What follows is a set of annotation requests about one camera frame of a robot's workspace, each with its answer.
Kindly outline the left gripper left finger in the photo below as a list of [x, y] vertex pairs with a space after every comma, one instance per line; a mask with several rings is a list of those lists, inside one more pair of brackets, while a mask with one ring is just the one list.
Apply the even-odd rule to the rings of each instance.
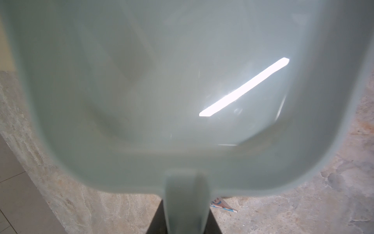
[[167, 224], [163, 201], [160, 202], [146, 234], [167, 234]]

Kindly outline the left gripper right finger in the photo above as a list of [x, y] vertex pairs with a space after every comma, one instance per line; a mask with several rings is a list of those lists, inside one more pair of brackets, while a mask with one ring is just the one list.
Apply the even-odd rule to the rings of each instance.
[[204, 234], [222, 234], [222, 231], [212, 213], [209, 211]]

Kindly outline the grey-green plastic dustpan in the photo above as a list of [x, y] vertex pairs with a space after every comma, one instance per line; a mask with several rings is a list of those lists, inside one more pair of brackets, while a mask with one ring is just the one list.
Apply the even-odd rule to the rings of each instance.
[[48, 154], [90, 187], [160, 196], [170, 234], [323, 167], [374, 60], [373, 1], [1, 1], [1, 17]]

